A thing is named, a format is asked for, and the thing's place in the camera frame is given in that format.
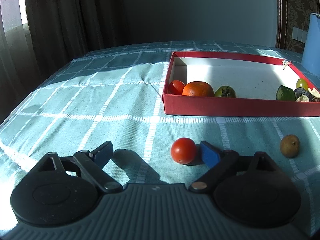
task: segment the red box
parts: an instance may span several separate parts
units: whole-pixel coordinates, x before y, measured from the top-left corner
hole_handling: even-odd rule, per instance
[[[284,59],[229,52],[173,52],[164,83],[164,112],[196,116],[320,116],[320,102],[277,101],[280,85],[295,89],[299,78],[315,86]],[[235,89],[237,98],[180,96],[168,93],[172,80],[209,83]]]

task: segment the white wall switch plate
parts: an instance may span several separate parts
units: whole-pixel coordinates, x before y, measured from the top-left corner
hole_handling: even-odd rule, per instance
[[[301,29],[298,29],[298,37],[297,37],[297,40],[298,41],[301,41],[302,40],[302,30]]]
[[[298,28],[292,27],[292,38],[296,40],[298,38]]]
[[[307,31],[302,31],[302,38],[301,38],[301,42],[306,43],[307,41]]]

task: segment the blue container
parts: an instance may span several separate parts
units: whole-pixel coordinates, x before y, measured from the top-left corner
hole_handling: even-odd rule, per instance
[[[320,78],[320,14],[311,13],[301,65]]]

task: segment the metal screw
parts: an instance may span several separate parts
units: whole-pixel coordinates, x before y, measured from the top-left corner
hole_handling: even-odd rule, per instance
[[[117,182],[107,182],[105,185],[104,185],[104,188],[105,189],[109,189],[109,190],[112,190],[112,189],[117,189],[119,188],[121,185]]]
[[[192,183],[192,184],[191,184],[191,187],[192,187],[193,189],[198,189],[198,190],[200,190],[200,189],[205,189],[205,188],[207,188],[207,184],[206,184],[205,182],[202,182],[202,181],[197,181],[197,182]]]

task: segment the patterned wallpaper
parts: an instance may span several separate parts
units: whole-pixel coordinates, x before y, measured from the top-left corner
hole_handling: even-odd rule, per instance
[[[303,52],[304,43],[291,38],[292,27],[308,31],[311,12],[319,13],[319,0],[288,0],[287,50]]]

